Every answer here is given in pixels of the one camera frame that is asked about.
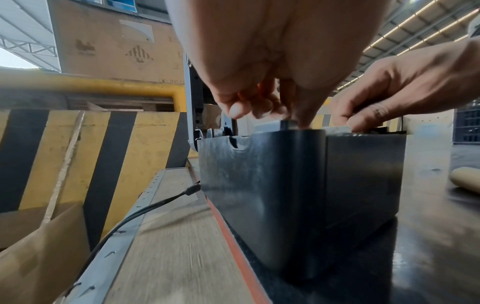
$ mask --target glossy black surface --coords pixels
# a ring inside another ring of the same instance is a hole
[[[448,181],[480,146],[449,140],[409,136],[397,219],[313,280],[285,282],[237,237],[273,302],[480,303],[480,196]]]
[[[202,190],[267,268],[312,278],[398,211],[405,135],[199,141]]]

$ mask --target cable connector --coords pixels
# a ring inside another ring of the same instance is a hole
[[[192,186],[188,187],[187,189],[185,189],[185,194],[186,195],[192,195],[194,193],[197,193],[199,192],[201,189],[201,186],[200,186],[200,181],[196,182],[195,184],[193,184]]]

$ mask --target sky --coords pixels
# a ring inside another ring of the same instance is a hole
[[[38,67],[30,62],[0,48],[0,67],[18,69],[37,69]]]

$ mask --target black tabletop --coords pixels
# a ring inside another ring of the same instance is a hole
[[[400,211],[316,279],[290,284],[235,235],[274,303],[480,303],[480,196],[452,169],[480,168],[480,146],[409,137]]]

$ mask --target light strip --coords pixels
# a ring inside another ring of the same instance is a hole
[[[400,23],[399,25],[395,26],[392,30],[390,30],[390,32],[386,33],[385,35],[382,35],[380,38],[378,38],[375,42],[373,42],[371,45],[369,45],[365,50],[363,50],[363,52],[366,52],[367,50],[369,50],[370,48],[372,48],[374,45],[376,45],[377,43],[379,43],[380,41],[382,41],[383,39],[385,39],[386,37],[388,37],[391,33],[393,33],[394,31],[398,30],[399,28],[401,28],[402,26],[404,26],[405,24],[407,24],[407,22],[409,22],[410,20],[412,20],[414,17],[418,16],[421,12],[423,12],[424,10],[428,9],[430,6],[432,6],[435,2],[437,2],[438,0],[433,0],[431,1],[429,4],[427,4],[426,6],[424,6],[423,8],[421,8],[420,10],[418,10],[416,13],[414,13],[413,15],[411,15],[410,17],[408,17],[405,21],[403,21],[402,23]]]
[[[445,31],[448,30],[449,28],[453,27],[454,25],[459,24],[459,23],[462,22],[463,20],[467,19],[468,17],[470,17],[470,16],[472,16],[472,15],[478,13],[478,12],[480,12],[480,9],[473,10],[472,12],[470,12],[470,13],[466,14],[465,16],[463,16],[462,18],[460,18],[460,19],[458,19],[458,20],[450,23],[449,25],[447,25],[447,26],[444,27],[443,29],[440,29],[438,32],[435,32],[435,33],[431,34],[431,35],[428,36],[427,38],[422,39],[420,42],[414,44],[413,46],[409,47],[408,49],[406,49],[406,50],[402,51],[401,53],[397,54],[397,57],[400,56],[400,55],[405,54],[406,52],[410,51],[411,49],[416,48],[417,46],[421,45],[422,43],[424,43],[424,42],[432,39],[432,38],[435,37],[436,35],[445,32]],[[460,41],[460,40],[462,40],[462,39],[464,39],[464,38],[467,38],[467,37],[468,37],[468,35],[462,36],[462,37],[456,39],[455,42]],[[356,78],[353,78],[351,81],[347,82],[346,84],[344,84],[344,85],[342,85],[342,86],[339,86],[336,90],[338,91],[338,90],[343,89],[343,88],[346,87],[346,86],[349,86],[350,84],[354,83],[355,81],[357,81],[357,80],[358,80],[360,77],[362,77],[362,76],[363,76],[363,74],[361,74],[360,76],[358,76],[358,77],[356,77]]]

